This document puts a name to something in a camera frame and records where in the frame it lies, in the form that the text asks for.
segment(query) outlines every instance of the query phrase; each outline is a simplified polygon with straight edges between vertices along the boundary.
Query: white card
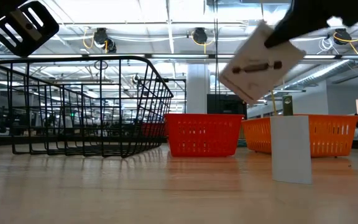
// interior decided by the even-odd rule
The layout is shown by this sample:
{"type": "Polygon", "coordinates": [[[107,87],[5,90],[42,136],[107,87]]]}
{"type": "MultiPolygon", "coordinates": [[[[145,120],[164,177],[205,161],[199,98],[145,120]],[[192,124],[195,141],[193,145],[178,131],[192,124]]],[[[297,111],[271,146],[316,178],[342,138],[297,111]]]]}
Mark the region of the white card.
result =
{"type": "Polygon", "coordinates": [[[305,56],[289,42],[267,49],[264,43],[272,32],[261,22],[219,76],[223,85],[248,104],[272,90],[305,56]]]}

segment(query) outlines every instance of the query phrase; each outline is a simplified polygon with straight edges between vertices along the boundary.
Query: red plastic basket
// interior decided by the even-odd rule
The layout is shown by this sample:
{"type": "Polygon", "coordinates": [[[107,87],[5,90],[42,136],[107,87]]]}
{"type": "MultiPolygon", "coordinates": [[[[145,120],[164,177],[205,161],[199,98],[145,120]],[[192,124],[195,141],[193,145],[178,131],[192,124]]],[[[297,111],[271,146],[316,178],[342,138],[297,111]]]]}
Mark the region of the red plastic basket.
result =
{"type": "Polygon", "coordinates": [[[225,157],[236,153],[244,115],[166,114],[172,156],[225,157]]]}

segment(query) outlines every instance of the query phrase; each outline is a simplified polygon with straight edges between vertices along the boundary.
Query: ceiling fixture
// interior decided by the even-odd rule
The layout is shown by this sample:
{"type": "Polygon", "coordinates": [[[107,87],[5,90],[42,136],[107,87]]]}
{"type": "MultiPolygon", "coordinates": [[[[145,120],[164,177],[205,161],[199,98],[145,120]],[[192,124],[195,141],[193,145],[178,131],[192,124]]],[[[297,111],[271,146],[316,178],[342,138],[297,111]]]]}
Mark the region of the ceiling fixture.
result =
{"type": "Polygon", "coordinates": [[[197,44],[206,44],[206,41],[208,40],[208,36],[205,33],[204,28],[198,27],[193,33],[193,40],[197,44]]]}
{"type": "Polygon", "coordinates": [[[334,42],[338,45],[346,45],[352,40],[351,35],[346,32],[346,29],[335,29],[334,42]]]}
{"type": "Polygon", "coordinates": [[[96,32],[94,33],[93,39],[96,44],[98,44],[103,50],[105,50],[106,54],[114,54],[117,52],[116,43],[108,37],[106,31],[107,28],[97,28],[96,32]]]}

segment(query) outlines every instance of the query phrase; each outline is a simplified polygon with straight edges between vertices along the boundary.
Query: basket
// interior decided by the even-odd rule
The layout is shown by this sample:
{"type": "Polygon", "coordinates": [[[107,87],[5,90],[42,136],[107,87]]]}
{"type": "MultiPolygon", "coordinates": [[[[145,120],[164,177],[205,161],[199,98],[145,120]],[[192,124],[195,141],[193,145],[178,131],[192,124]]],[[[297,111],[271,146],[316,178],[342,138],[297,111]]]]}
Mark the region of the basket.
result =
{"type": "Polygon", "coordinates": [[[0,69],[7,72],[14,154],[128,157],[165,142],[164,115],[173,94],[145,58],[31,58],[0,61],[0,69]],[[129,83],[122,74],[123,63],[144,66],[145,70],[129,83]],[[90,78],[71,83],[67,79],[70,73],[61,80],[32,77],[49,67],[70,72],[71,67],[79,68],[72,74],[88,71],[90,78]],[[111,70],[117,75],[106,72],[111,70]],[[14,122],[15,113],[24,116],[23,122],[14,122]],[[27,150],[17,150],[23,132],[29,134],[30,143],[27,150]],[[33,144],[40,139],[44,148],[35,149],[33,144]]]}
{"type": "MultiPolygon", "coordinates": [[[[312,157],[348,156],[350,154],[358,116],[303,116],[309,116],[312,157]]],[[[272,153],[270,118],[243,121],[242,127],[250,150],[272,153]]]]}
{"type": "Polygon", "coordinates": [[[244,115],[231,114],[166,114],[171,155],[234,155],[243,117],[244,115]]]}

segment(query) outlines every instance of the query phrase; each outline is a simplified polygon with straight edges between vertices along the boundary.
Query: white cardboard piece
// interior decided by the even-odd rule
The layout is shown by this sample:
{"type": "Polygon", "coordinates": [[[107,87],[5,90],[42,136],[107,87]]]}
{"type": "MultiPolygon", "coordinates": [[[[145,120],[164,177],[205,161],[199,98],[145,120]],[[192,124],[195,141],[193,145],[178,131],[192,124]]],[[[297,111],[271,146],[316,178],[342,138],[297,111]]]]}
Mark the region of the white cardboard piece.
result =
{"type": "Polygon", "coordinates": [[[270,118],[273,180],[312,184],[308,116],[270,118]]]}
{"type": "Polygon", "coordinates": [[[272,90],[305,56],[289,42],[267,49],[264,43],[272,32],[261,22],[219,76],[223,85],[248,104],[256,103],[272,90]],[[241,71],[234,73],[234,68],[241,71]]]}

